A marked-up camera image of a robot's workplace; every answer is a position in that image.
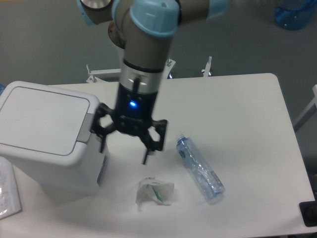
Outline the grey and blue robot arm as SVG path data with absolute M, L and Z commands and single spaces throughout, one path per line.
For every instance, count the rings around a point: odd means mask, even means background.
M 167 121 L 152 113 L 170 45 L 177 29 L 225 12 L 226 0 L 79 0 L 89 25 L 109 23 L 108 35 L 123 49 L 115 107 L 99 104 L 91 132 L 105 146 L 106 137 L 118 131 L 140 138 L 146 154 L 161 151 Z

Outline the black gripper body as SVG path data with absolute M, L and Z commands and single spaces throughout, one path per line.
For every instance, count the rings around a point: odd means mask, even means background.
M 152 113 L 158 92 L 133 94 L 119 84 L 115 108 L 112 114 L 115 130 L 132 136 L 149 136 Z

